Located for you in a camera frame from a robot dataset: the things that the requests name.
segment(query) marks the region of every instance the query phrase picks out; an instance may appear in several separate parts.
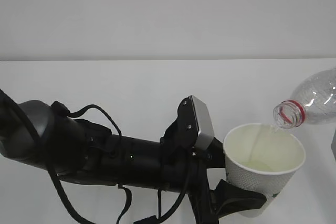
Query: white paper cup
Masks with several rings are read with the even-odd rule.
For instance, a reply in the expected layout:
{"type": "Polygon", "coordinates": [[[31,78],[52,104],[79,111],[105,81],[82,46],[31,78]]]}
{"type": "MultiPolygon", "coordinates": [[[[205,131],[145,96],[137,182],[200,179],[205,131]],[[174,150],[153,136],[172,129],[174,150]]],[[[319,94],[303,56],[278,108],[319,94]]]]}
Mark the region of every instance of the white paper cup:
{"type": "Polygon", "coordinates": [[[223,149],[227,182],[267,197],[262,208],[241,212],[247,217],[260,215],[306,159],[295,136],[259,123],[232,129],[224,138],[223,149]]]}

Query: clear plastic bottle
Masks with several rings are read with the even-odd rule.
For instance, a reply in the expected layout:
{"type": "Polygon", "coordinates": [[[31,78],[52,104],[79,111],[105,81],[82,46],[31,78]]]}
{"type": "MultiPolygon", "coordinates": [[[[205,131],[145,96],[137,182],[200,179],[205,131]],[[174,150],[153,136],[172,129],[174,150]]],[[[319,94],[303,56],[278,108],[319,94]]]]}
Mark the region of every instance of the clear plastic bottle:
{"type": "Polygon", "coordinates": [[[312,75],[294,90],[290,99],[273,110],[277,125],[284,129],[302,123],[324,124],[336,121],[336,69],[312,75]]]}

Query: white tabletop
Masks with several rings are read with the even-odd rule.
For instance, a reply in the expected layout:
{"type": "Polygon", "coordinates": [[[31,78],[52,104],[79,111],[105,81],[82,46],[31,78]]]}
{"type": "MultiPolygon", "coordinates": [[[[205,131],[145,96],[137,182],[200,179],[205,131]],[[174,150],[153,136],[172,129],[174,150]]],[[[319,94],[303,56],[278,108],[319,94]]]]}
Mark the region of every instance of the white tabletop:
{"type": "MultiPolygon", "coordinates": [[[[126,136],[158,141],[190,94],[204,101],[215,135],[235,126],[272,123],[272,109],[305,77],[336,66],[336,59],[200,61],[0,62],[0,88],[17,102],[58,100],[71,111],[89,103],[105,108],[126,136]]],[[[98,112],[86,119],[111,125],[98,112]]],[[[255,219],[232,214],[220,223],[327,223],[336,221],[336,162],[330,145],[335,125],[303,125],[293,131],[307,161],[268,209],[255,219]]],[[[208,173],[213,188],[222,169],[208,173]]],[[[75,208],[96,223],[114,223],[125,195],[116,187],[64,183],[75,208]]],[[[133,203],[121,223],[156,215],[156,191],[131,187],[133,203]]],[[[163,212],[177,197],[163,193],[163,212]]],[[[62,206],[48,174],[0,157],[0,222],[75,223],[62,206]]],[[[167,223],[194,223],[188,199],[167,223]]]]}

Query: white wall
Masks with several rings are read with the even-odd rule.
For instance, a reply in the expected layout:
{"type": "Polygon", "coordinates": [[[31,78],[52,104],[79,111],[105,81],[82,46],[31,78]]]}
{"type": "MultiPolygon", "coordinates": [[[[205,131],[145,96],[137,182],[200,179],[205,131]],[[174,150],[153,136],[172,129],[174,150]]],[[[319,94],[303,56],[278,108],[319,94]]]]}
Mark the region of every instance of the white wall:
{"type": "Polygon", "coordinates": [[[0,0],[0,60],[336,56],[336,0],[0,0]]]}

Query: bottle neck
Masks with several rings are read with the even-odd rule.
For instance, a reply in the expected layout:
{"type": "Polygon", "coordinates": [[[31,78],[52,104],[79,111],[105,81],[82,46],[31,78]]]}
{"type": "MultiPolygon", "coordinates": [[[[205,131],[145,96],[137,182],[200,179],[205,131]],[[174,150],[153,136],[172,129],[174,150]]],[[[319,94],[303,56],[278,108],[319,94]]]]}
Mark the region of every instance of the bottle neck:
{"type": "Polygon", "coordinates": [[[295,100],[280,103],[273,110],[276,124],[283,129],[299,127],[306,119],[304,107],[295,100]]]}

